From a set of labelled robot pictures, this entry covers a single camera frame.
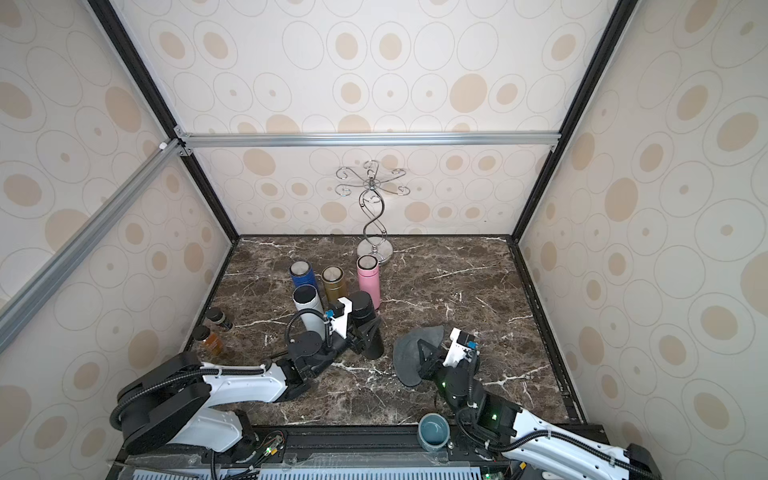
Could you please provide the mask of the black thermos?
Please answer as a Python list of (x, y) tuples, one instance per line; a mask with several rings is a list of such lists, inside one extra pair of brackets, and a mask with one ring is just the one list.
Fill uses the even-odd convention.
[(367, 359), (379, 359), (384, 353), (384, 344), (381, 336), (379, 318), (374, 302), (369, 293), (365, 291), (353, 292), (349, 299), (352, 302), (351, 320), (355, 327), (362, 333), (365, 349), (362, 355)]

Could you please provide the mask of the grey wiping cloth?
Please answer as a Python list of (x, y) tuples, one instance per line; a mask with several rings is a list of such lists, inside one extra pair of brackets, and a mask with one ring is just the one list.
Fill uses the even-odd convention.
[(398, 379), (404, 386), (416, 387), (423, 381), (418, 374), (417, 341), (424, 339), (435, 346), (441, 346), (443, 337), (443, 326), (421, 327), (411, 330), (395, 342), (393, 350), (394, 368)]

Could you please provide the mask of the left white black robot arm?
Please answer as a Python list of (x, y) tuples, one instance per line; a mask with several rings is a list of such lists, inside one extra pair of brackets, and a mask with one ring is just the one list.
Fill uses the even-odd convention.
[(303, 332), (288, 341), (285, 356), (261, 366), (213, 365), (182, 352), (118, 393), (110, 425), (122, 433), (130, 455), (180, 444), (241, 460), (254, 449), (257, 436), (248, 416), (226, 405), (282, 403), (302, 396), (338, 356), (368, 350), (380, 325), (380, 316), (374, 316), (327, 340)]

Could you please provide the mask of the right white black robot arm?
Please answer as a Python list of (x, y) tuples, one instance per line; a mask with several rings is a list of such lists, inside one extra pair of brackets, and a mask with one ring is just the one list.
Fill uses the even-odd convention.
[(416, 372), (435, 383), (462, 435), (495, 459), (525, 463), (563, 479), (659, 479), (647, 451), (614, 447), (548, 423), (522, 406), (487, 392), (475, 379), (479, 359), (472, 341), (445, 349), (420, 338)]

